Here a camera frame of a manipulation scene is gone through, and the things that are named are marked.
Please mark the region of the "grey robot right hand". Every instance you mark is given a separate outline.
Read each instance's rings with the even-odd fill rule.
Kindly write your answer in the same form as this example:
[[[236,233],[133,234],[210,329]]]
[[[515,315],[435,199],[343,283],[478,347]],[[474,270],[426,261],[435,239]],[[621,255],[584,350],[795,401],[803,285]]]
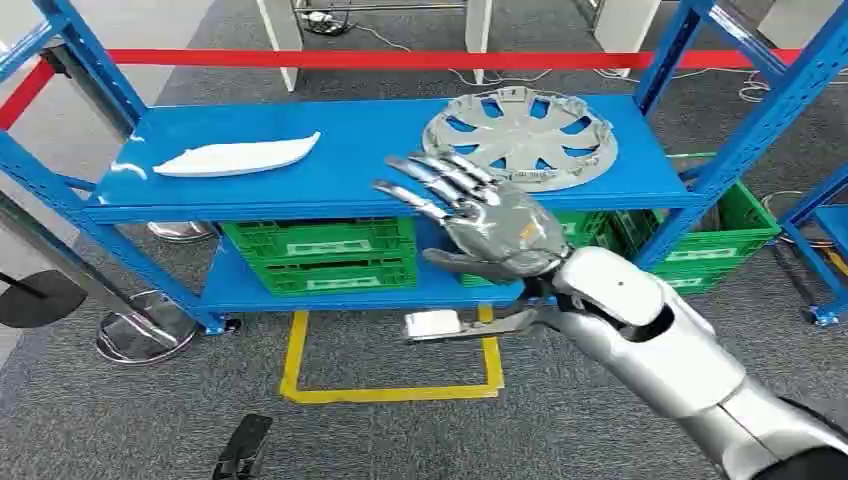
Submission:
[[[450,209],[386,180],[374,189],[412,207],[440,226],[456,252],[427,248],[422,256],[443,270],[493,284],[543,276],[572,252],[555,216],[512,182],[451,153],[411,153],[386,164],[439,197]]]

